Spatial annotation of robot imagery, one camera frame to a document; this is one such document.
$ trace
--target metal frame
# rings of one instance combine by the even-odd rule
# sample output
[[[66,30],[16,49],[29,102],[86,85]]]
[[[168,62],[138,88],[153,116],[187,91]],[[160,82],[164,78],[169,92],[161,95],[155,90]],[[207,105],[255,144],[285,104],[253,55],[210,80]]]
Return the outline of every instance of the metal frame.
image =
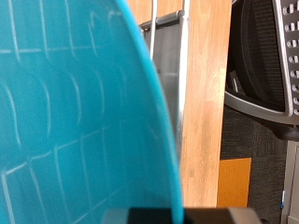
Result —
[[[291,21],[298,21],[297,14],[283,15],[283,8],[287,6],[286,0],[273,0],[274,14],[277,26],[278,49],[281,61],[281,74],[285,95],[285,111],[276,111],[264,106],[256,105],[246,100],[240,99],[230,92],[225,92],[225,104],[253,117],[271,120],[277,123],[299,125],[299,90],[295,87],[299,85],[298,77],[291,76],[291,70],[299,71],[299,63],[291,63],[290,57],[298,49],[287,47],[286,39],[299,39],[297,32],[287,32],[286,25]]]
[[[144,22],[140,25],[142,33],[151,30],[149,53],[152,57],[154,49],[154,33],[156,27],[167,25],[170,22],[178,22],[180,24],[180,51],[179,51],[179,65],[178,65],[178,108],[176,124],[174,131],[177,141],[178,160],[180,161],[181,148],[182,148],[182,135],[183,135],[183,120],[185,108],[185,96],[187,85],[187,66],[188,66],[188,47],[189,47],[189,17],[190,17],[190,3],[191,0],[184,0],[182,10],[173,12],[171,14],[156,18],[152,13],[151,21]]]

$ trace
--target wooden panel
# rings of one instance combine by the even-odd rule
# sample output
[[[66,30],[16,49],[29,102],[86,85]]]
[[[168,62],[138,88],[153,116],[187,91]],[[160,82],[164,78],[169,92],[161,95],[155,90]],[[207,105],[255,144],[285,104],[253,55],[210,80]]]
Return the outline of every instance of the wooden panel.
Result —
[[[150,21],[151,0],[127,0],[137,23]],[[182,0],[158,0],[158,17],[182,10]]]
[[[217,204],[232,0],[191,1],[181,175],[186,207]]]

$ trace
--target wood grain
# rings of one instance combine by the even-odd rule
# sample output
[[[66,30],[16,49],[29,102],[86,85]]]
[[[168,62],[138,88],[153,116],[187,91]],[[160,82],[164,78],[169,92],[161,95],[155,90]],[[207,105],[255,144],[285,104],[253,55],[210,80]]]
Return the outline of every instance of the wood grain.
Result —
[[[150,21],[151,0],[127,0],[138,24]],[[158,17],[182,10],[182,0],[158,0]]]
[[[231,0],[191,1],[181,175],[186,207],[217,205]]]

